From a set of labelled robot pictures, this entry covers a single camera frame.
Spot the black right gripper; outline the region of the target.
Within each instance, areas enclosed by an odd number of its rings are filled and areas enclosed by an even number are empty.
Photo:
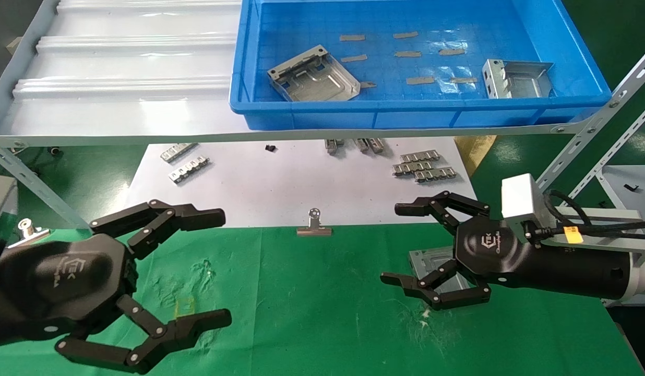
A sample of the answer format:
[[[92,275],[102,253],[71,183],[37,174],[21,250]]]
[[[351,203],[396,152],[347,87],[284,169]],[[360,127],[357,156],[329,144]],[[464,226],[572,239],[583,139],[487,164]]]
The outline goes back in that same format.
[[[460,223],[450,209],[471,218]],[[423,300],[433,310],[487,303],[492,294],[488,283],[609,300],[629,300],[639,293],[639,268],[632,256],[592,244],[582,226],[530,229],[519,238],[506,224],[487,217],[489,205],[450,191],[397,203],[395,213],[432,216],[455,236],[455,259],[423,278],[391,272],[380,275],[383,284],[401,288],[406,297]],[[436,291],[458,275],[474,286]]]

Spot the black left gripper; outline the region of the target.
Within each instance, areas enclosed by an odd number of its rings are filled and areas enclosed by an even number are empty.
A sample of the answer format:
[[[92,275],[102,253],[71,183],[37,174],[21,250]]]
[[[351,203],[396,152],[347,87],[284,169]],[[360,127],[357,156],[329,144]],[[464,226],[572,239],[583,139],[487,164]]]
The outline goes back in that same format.
[[[143,260],[177,231],[225,225],[220,208],[153,199],[91,221],[95,236],[8,249],[0,256],[0,346],[67,335],[55,349],[70,362],[147,374],[170,353],[192,348],[202,333],[232,324],[228,309],[186,315],[164,324],[130,297],[134,259]],[[116,240],[134,232],[127,247]],[[147,334],[129,349],[87,341],[124,314]]]

